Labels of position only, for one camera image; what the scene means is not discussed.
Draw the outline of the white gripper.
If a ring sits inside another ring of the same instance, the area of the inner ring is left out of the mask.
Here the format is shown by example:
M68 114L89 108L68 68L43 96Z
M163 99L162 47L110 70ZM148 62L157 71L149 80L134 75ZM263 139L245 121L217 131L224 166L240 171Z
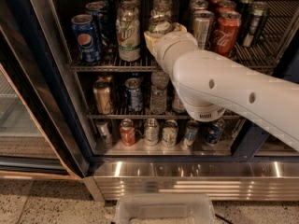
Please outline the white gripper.
M167 73L171 74L178 56L198 49L197 41L187 32L187 28L178 23L172 23L172 33L165 36L154 34L150 31L144 32L147 49L155 56L157 63Z

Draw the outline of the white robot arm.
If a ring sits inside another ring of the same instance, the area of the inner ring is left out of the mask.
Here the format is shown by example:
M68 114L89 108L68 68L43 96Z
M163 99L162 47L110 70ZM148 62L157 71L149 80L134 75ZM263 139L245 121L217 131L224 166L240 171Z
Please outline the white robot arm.
M220 54L199 49L186 28L175 23L166 34L144 33L146 46L170 77L188 114L218 119L225 108L252 121L299 150L299 85L259 73Z

